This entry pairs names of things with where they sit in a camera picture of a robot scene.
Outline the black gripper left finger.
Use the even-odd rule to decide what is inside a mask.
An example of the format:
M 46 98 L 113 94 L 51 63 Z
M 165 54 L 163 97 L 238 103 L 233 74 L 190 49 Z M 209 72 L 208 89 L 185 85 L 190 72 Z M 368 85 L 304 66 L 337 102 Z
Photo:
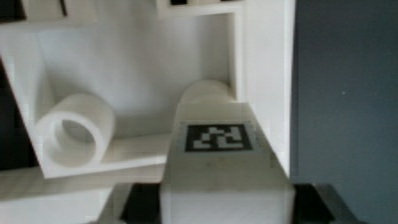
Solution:
M 161 224 L 160 184 L 119 183 L 99 217 L 87 224 Z

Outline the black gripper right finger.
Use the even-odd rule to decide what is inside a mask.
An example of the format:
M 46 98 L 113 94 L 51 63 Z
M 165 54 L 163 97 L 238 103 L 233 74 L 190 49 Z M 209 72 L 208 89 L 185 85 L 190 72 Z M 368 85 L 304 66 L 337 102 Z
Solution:
M 291 224 L 368 224 L 353 215 L 330 184 L 295 185 Z

